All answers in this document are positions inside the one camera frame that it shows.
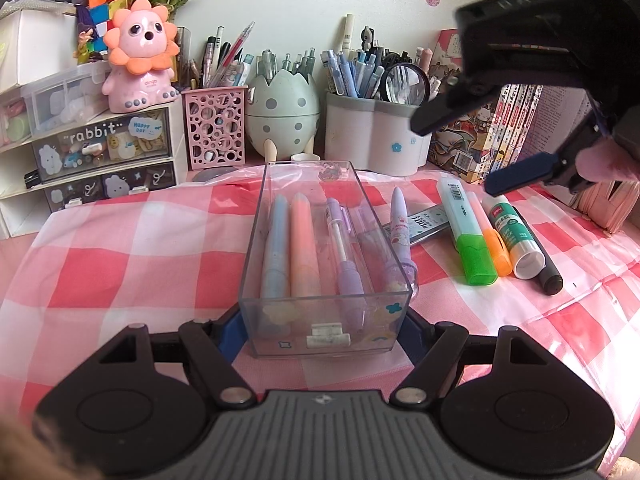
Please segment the hand in pink sleeve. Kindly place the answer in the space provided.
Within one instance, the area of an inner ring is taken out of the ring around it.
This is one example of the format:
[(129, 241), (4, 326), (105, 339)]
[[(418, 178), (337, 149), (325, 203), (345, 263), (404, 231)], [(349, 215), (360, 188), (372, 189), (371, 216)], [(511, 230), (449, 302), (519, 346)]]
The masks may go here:
[(599, 140), (581, 150), (575, 159), (578, 174), (589, 182), (640, 180), (640, 166), (613, 139)]

